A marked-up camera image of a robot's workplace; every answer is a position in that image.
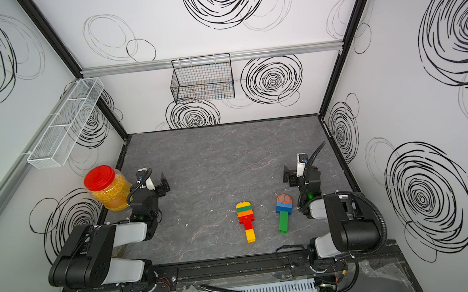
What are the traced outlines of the orange round lego piece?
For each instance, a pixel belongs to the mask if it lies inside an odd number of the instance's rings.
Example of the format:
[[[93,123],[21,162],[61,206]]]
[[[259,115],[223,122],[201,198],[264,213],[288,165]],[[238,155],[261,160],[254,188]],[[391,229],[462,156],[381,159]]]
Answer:
[[[290,197],[288,194],[282,194],[282,195],[279,195],[276,199],[276,202],[277,202],[277,205],[292,205],[293,204],[293,201],[292,201],[292,197]]]

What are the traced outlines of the light blue lego brick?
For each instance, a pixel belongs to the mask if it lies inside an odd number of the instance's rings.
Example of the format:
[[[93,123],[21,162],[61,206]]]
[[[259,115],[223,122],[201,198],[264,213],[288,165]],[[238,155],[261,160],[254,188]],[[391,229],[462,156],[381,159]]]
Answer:
[[[276,205],[276,212],[277,213],[285,212],[285,213],[288,213],[289,215],[291,215],[292,211],[293,211],[293,205],[292,204],[284,203],[284,202],[277,202],[277,205]]]

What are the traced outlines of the green tall lego brick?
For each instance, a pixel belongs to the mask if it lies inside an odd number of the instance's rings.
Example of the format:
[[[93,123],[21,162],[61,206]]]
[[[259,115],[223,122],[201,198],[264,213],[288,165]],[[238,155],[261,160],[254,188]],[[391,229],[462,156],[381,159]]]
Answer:
[[[289,213],[286,211],[280,211],[279,218],[279,232],[282,234],[288,233]]]

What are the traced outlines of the yellow curved lego brick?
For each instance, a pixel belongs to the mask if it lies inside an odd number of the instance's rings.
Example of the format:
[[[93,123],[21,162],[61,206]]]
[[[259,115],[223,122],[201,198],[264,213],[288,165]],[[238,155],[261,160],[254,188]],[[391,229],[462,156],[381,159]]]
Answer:
[[[250,202],[247,202],[247,201],[244,201],[244,202],[240,202],[236,205],[236,210],[244,210],[246,208],[250,208],[251,207],[251,203]]]

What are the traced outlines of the orange long lego brick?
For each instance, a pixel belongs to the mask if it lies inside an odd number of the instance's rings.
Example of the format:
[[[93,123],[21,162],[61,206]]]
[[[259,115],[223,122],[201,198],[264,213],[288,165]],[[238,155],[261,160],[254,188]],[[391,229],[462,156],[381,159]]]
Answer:
[[[238,218],[241,218],[241,217],[245,217],[245,216],[249,216],[249,215],[253,215],[254,212],[252,210],[247,210],[247,211],[243,211],[243,212],[239,212],[238,213]]]

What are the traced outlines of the yellow square lego brick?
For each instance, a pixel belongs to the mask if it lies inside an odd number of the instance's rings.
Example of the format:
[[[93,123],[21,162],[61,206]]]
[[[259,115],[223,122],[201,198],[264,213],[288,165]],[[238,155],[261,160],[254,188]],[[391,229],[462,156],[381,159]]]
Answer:
[[[246,234],[246,239],[247,239],[247,242],[249,244],[251,244],[252,242],[256,242],[256,234],[254,233],[254,229],[248,229],[248,230],[245,230],[245,234]]]

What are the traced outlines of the green lego plate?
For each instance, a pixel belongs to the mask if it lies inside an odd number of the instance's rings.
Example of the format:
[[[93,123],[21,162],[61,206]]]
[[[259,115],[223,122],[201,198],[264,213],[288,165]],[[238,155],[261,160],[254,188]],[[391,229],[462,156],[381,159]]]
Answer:
[[[237,209],[237,213],[246,213],[248,211],[252,211],[252,208],[251,207],[243,207],[243,208]]]

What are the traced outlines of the small red lego brick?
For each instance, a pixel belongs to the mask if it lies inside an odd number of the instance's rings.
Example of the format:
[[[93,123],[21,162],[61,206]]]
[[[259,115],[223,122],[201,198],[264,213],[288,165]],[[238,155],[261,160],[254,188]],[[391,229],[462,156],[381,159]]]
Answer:
[[[244,228],[245,228],[245,230],[252,230],[253,229],[252,222],[245,223]]]

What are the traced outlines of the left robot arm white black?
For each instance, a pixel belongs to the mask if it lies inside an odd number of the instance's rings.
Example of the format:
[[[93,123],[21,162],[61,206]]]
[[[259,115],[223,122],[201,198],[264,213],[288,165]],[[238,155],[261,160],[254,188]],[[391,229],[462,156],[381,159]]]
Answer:
[[[152,184],[152,169],[141,169],[137,183],[126,198],[131,207],[128,219],[102,225],[79,225],[69,236],[52,265],[51,286],[93,289],[110,284],[157,283],[152,261],[112,256],[119,246],[151,240],[162,220],[159,199],[171,191],[164,174]]]

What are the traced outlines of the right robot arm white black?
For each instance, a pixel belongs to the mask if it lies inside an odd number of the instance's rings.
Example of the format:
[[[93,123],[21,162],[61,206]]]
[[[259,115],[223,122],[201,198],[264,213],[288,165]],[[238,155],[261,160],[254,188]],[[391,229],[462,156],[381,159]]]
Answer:
[[[310,219],[327,221],[329,232],[316,237],[308,249],[313,259],[345,254],[372,254],[387,242],[386,222],[377,206],[361,192],[321,191],[321,173],[315,166],[285,167],[283,181],[298,187],[297,209]]]

